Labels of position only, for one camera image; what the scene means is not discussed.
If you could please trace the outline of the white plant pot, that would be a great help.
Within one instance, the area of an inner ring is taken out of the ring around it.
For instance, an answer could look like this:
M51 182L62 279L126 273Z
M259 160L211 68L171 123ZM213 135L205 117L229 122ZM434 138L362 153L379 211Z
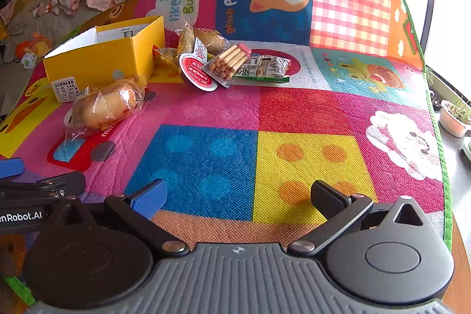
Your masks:
M456 138L463 138L470 130L470 113L457 105L442 100L439 123Z

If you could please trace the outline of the small bread bun packet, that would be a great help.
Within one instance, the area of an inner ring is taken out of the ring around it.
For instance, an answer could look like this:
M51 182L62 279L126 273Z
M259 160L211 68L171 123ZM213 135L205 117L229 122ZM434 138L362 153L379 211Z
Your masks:
M133 78L115 80L106 86L87 88L71 108L66 138L74 141L119 123L138 113L144 104L145 88Z

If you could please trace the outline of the grey bed blanket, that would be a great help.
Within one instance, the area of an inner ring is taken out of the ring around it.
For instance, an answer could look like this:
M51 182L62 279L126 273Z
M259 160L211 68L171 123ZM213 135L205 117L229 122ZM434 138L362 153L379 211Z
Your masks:
M7 26L10 36L6 47L1 50L1 113L6 115L12 111L18 103L21 93L26 89L26 84L31 77L32 71L24 69L19 63L14 63L14 52L16 45L28 41L35 33L50 39L56 45L67 34L83 25L95 15L99 14L96 9L87 7L82 2L73 16L64 13L45 14L34 18L32 9L39 3L34 0L25 7Z

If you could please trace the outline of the biscuit stick packet pink cap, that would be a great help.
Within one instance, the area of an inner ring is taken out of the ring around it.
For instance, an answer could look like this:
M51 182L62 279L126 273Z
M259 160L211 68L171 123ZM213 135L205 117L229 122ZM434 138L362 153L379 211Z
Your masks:
M235 81L236 73L250 58L251 49L239 43L213 57L202 70L219 85L228 89Z

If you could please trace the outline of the orange plush toy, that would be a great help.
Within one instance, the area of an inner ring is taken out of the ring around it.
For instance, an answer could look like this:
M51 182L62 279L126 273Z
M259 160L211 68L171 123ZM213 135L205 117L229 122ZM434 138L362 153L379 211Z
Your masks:
M39 33L34 33L33 38L16 46L15 58L24 69L33 69L37 61L44 57L53 47L52 41Z

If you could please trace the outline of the yellow sesame bar packet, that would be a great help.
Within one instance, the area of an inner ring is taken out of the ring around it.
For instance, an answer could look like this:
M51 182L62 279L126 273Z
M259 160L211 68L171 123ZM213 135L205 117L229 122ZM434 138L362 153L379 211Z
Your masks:
M194 29L188 23L182 29L178 29L179 37L177 48L157 48L153 46L153 57L156 61L166 64L172 69L178 69L180 66L180 55L184 53L193 53L195 46Z

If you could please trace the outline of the red white round snack packet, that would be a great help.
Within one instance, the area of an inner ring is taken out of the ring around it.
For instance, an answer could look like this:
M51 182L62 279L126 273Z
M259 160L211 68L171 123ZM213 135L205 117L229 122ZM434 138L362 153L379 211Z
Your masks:
M215 91L217 89L215 80L203 70L207 63L207 48L199 38L196 38L193 52L179 55L180 77L184 82L201 91Z

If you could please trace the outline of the green white snack packet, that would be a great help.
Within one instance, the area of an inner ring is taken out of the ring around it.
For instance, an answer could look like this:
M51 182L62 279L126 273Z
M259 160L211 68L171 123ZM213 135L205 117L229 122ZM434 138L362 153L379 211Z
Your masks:
M244 80L284 84L290 80L287 74L291 60L273 55L254 55L235 73Z

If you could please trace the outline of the yellow cardboard box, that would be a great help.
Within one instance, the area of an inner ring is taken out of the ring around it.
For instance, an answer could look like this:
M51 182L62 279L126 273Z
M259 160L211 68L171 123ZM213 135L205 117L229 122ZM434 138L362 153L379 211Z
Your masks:
M94 26L53 49L43 63L57 101L67 103L86 88L123 78L144 86L154 70L153 48L164 45L164 18L142 17Z

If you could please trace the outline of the colourful cartoon play mat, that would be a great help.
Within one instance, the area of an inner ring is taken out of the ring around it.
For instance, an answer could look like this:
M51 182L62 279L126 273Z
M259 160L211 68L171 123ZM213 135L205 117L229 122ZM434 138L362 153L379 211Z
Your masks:
M192 244L293 241L324 221L310 204L317 179L375 202L409 195L451 242L442 138L406 0L127 0L64 42L153 16L164 18L163 48L186 23L217 30L290 59L290 80L205 92L153 58L142 109L71 141L71 104L40 65L1 123L1 157L21 158L28 180L80 171L84 202L163 179L168 200L153 219Z

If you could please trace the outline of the brown cake packet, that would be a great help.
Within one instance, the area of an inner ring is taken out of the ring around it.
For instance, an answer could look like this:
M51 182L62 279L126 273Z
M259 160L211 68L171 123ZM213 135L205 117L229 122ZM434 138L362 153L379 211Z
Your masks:
M231 47L231 42L223 37L217 30L194 28L193 33L195 38L200 39L208 52L214 56L217 56Z

